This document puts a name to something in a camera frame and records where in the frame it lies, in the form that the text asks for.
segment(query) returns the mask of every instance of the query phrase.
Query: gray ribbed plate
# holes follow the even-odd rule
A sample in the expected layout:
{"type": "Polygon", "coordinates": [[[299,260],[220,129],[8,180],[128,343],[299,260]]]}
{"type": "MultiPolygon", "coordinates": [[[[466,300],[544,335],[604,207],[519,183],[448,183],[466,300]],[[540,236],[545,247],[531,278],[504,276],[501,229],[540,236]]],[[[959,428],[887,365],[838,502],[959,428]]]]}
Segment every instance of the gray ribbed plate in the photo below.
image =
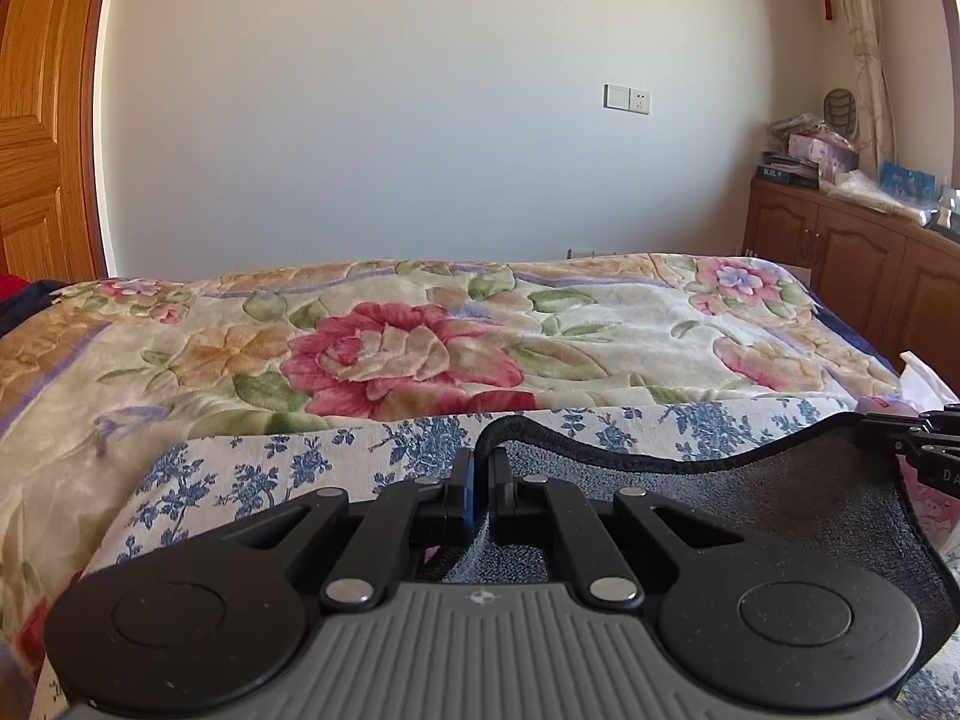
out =
{"type": "MultiPolygon", "coordinates": [[[[210,668],[223,667],[210,664],[210,668]]],[[[93,707],[70,720],[106,720],[93,707]]],[[[326,622],[302,658],[208,720],[754,720],[669,664],[635,618],[594,613],[562,584],[405,584],[326,622]]],[[[818,720],[895,720],[889,702],[818,720]]]]}

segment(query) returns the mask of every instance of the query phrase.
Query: wall socket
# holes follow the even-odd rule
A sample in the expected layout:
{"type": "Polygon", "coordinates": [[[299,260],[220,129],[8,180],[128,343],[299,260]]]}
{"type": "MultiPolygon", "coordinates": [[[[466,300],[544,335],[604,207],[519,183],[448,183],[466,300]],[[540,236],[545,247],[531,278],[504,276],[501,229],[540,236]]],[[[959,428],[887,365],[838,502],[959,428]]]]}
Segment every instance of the wall socket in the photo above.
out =
{"type": "Polygon", "coordinates": [[[630,110],[634,113],[650,115],[650,93],[644,89],[630,90],[630,110]]]}
{"type": "Polygon", "coordinates": [[[603,107],[649,116],[650,97],[650,93],[645,89],[631,89],[629,86],[614,86],[609,83],[603,88],[603,107]]]}

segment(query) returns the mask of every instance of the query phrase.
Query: wooden cabinet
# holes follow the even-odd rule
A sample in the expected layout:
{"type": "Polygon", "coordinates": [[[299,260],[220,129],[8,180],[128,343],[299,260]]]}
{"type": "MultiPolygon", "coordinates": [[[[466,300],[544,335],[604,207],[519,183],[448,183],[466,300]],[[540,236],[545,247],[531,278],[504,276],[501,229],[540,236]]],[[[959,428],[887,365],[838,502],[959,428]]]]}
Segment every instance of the wooden cabinet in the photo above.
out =
{"type": "Polygon", "coordinates": [[[960,247],[908,241],[883,347],[910,350],[960,392],[960,247]]]}
{"type": "Polygon", "coordinates": [[[875,346],[890,314],[905,243],[882,224],[842,211],[821,207],[817,215],[813,290],[875,346]]]}
{"type": "Polygon", "coordinates": [[[817,205],[776,191],[757,191],[747,217],[747,240],[755,257],[810,267],[817,205]]]}
{"type": "Polygon", "coordinates": [[[812,270],[819,299],[896,365],[912,351],[960,392],[960,245],[816,191],[755,180],[744,253],[812,270]]]}

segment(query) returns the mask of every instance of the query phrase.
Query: red peony print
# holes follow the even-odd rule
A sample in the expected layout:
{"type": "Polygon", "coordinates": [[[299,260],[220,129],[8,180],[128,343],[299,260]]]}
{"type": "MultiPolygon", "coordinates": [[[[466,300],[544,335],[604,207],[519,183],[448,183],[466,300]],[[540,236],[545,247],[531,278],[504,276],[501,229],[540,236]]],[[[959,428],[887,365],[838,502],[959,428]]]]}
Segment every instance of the red peony print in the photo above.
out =
{"type": "Polygon", "coordinates": [[[360,303],[290,341],[280,370],[311,395],[306,410],[320,416],[391,421],[534,408],[533,394],[503,391],[521,384],[523,373],[503,351],[501,334],[438,305],[360,303]],[[498,389],[471,398],[461,386],[467,383],[498,389]]]}

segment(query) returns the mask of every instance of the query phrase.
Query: cabinet door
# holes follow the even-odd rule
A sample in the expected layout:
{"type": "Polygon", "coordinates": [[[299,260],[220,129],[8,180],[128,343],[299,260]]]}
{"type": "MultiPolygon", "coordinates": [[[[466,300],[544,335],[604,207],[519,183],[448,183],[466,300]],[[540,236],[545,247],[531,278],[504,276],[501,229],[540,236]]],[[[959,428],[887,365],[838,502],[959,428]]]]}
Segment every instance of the cabinet door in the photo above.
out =
{"type": "Polygon", "coordinates": [[[771,262],[809,268],[817,204],[759,184],[750,196],[744,250],[771,262]]]}
{"type": "Polygon", "coordinates": [[[960,253],[908,241],[888,322],[885,351],[912,351],[960,391],[960,253]]]}
{"type": "Polygon", "coordinates": [[[813,290],[867,341],[882,346],[906,238],[882,224],[824,206],[815,240],[813,290]]]}

